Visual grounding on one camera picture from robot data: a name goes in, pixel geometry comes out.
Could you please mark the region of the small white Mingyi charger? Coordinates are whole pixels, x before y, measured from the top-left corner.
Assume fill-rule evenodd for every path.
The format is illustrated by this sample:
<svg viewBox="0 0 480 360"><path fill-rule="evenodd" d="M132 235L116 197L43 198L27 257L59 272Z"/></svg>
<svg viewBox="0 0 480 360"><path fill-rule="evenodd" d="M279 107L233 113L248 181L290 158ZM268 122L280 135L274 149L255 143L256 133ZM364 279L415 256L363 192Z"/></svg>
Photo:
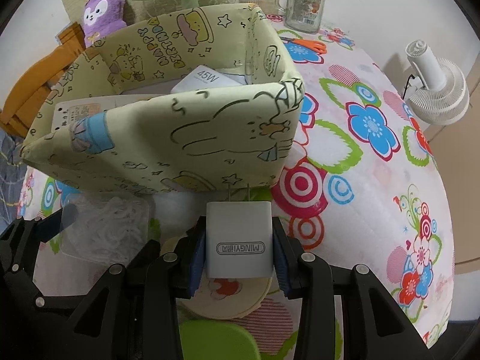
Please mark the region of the small white Mingyi charger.
<svg viewBox="0 0 480 360"><path fill-rule="evenodd" d="M206 274L211 279L269 278L273 271L270 202L224 201L207 204Z"/></svg>

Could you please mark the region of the green rounded case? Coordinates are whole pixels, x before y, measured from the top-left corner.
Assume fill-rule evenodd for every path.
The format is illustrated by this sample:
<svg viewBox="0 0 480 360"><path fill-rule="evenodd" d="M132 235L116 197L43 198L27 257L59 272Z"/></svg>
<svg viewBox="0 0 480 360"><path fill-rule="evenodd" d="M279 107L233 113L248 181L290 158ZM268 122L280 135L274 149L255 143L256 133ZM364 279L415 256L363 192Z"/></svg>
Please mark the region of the green rounded case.
<svg viewBox="0 0 480 360"><path fill-rule="evenodd" d="M261 359L252 334L234 323L199 319L179 329L184 359Z"/></svg>

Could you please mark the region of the white 45W charger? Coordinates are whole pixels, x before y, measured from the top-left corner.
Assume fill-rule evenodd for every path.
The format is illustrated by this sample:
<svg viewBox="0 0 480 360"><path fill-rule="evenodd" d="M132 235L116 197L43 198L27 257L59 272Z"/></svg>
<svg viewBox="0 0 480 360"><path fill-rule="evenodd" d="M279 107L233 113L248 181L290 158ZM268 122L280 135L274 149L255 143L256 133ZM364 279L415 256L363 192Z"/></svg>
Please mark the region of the white 45W charger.
<svg viewBox="0 0 480 360"><path fill-rule="evenodd" d="M246 83L243 75L221 73L210 67L199 65L171 89L171 94L200 89L244 86Z"/></svg>

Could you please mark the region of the clear plastic bag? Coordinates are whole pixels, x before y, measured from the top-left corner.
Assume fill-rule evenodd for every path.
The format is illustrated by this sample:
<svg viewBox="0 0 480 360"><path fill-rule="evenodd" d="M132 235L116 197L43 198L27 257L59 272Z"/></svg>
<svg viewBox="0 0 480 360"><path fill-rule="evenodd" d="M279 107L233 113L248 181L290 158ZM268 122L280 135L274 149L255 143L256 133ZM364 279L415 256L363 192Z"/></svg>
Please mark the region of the clear plastic bag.
<svg viewBox="0 0 480 360"><path fill-rule="evenodd" d="M148 242L150 204L130 193L71 193L62 209L60 250L90 263L128 265Z"/></svg>

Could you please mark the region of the floral tablecloth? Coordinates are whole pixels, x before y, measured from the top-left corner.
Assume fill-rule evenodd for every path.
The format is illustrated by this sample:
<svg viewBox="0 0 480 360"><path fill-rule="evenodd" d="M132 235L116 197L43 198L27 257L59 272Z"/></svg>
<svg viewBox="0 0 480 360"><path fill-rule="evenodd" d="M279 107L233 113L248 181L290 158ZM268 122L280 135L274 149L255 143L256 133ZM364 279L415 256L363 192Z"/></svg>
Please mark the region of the floral tablecloth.
<svg viewBox="0 0 480 360"><path fill-rule="evenodd" d="M321 41L289 29L278 37ZM328 264L364 264L431 347L452 307L454 240L448 200L431 149L406 103L365 52L327 45L319 55L282 41L304 83L292 147L277 183L228 188L236 201L269 202L303 250ZM126 94L171 94L180 80ZM150 204L148 228L179 238L227 190L88 191L28 165L18 214L46 218L69 194L128 193Z"/></svg>

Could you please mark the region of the yellow cartoon fabric storage box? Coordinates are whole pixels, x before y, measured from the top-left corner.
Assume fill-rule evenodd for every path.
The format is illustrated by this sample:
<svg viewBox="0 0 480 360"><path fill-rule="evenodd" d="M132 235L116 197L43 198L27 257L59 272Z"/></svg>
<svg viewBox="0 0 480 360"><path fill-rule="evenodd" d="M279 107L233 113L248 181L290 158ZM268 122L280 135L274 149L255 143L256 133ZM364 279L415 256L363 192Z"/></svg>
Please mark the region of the yellow cartoon fabric storage box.
<svg viewBox="0 0 480 360"><path fill-rule="evenodd" d="M59 128L63 102L185 78L198 66L244 85L144 97ZM88 191L155 194L278 182L304 83L262 10L226 4L155 16L87 48L52 88L21 150L30 167Z"/></svg>

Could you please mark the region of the white card packet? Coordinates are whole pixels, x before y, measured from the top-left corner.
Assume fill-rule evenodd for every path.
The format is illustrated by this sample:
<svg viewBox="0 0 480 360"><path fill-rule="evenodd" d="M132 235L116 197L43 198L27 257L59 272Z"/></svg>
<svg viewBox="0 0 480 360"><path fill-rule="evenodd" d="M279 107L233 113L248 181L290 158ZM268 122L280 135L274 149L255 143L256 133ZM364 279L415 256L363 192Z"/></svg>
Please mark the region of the white card packet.
<svg viewBox="0 0 480 360"><path fill-rule="evenodd" d="M120 94L59 102L54 109L50 131L53 133L61 127L97 113L109 111L112 108L122 107L133 102L149 100L153 97L153 94Z"/></svg>

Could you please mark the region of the plaid blue bedding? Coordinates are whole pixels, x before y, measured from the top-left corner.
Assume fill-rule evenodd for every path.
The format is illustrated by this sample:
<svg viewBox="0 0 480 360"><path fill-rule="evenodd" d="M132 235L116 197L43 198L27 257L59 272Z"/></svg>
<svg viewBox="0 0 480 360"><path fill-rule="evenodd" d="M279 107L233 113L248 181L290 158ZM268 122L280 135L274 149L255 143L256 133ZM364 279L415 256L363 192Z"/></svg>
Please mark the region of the plaid blue bedding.
<svg viewBox="0 0 480 360"><path fill-rule="evenodd" d="M22 163L20 149L23 140L0 131L0 232L3 233L17 216L20 191L26 165Z"/></svg>

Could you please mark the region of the wooden chair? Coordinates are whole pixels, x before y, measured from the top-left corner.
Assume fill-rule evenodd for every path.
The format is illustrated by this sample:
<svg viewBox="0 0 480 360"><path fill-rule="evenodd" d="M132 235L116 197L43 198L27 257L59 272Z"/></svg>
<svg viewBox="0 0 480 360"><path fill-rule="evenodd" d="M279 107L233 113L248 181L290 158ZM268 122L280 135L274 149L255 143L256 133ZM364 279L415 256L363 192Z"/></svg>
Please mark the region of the wooden chair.
<svg viewBox="0 0 480 360"><path fill-rule="evenodd" d="M59 46L34 63L13 86L1 107L1 129L25 138L50 88L86 49L85 35L78 23L69 24L57 35Z"/></svg>

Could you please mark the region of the white floor fan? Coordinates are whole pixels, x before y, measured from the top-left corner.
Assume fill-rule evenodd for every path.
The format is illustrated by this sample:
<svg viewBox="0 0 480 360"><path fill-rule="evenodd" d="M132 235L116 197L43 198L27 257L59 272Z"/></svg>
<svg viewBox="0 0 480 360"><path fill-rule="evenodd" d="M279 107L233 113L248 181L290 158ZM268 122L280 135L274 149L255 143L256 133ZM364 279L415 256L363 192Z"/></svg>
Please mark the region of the white floor fan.
<svg viewBox="0 0 480 360"><path fill-rule="evenodd" d="M416 116L428 125L447 126L459 121L470 106L470 92L462 70L438 58L421 39L405 49L415 72L407 100Z"/></svg>

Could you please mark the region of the purple plush toy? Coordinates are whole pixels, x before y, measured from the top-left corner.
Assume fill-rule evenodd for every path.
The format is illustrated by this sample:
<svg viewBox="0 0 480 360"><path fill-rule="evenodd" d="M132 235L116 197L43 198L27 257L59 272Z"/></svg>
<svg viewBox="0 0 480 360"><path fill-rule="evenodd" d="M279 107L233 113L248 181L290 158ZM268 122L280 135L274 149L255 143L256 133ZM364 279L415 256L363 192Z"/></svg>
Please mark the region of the purple plush toy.
<svg viewBox="0 0 480 360"><path fill-rule="evenodd" d="M85 46L125 28L124 8L125 0L88 0L82 21Z"/></svg>

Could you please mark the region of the glass mason jar mug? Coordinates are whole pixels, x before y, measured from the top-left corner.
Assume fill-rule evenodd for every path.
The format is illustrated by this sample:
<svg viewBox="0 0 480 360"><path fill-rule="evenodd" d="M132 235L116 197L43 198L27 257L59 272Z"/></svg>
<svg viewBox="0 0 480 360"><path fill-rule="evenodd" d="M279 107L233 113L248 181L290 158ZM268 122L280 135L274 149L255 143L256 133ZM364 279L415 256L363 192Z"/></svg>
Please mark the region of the glass mason jar mug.
<svg viewBox="0 0 480 360"><path fill-rule="evenodd" d="M317 33L323 16L325 0L275 0L285 25L304 33Z"/></svg>

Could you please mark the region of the orange handled scissors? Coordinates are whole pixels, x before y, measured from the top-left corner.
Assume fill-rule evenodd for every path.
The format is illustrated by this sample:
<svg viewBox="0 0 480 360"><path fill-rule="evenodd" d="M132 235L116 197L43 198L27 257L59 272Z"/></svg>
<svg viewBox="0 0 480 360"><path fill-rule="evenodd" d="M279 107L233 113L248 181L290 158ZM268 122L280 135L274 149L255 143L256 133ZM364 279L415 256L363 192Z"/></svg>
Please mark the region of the orange handled scissors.
<svg viewBox="0 0 480 360"><path fill-rule="evenodd" d="M281 37L282 41L290 42L295 45L306 47L313 52L324 55L327 53L327 46L325 43L316 40L308 40L308 39L298 39L298 38L288 38L288 37Z"/></svg>

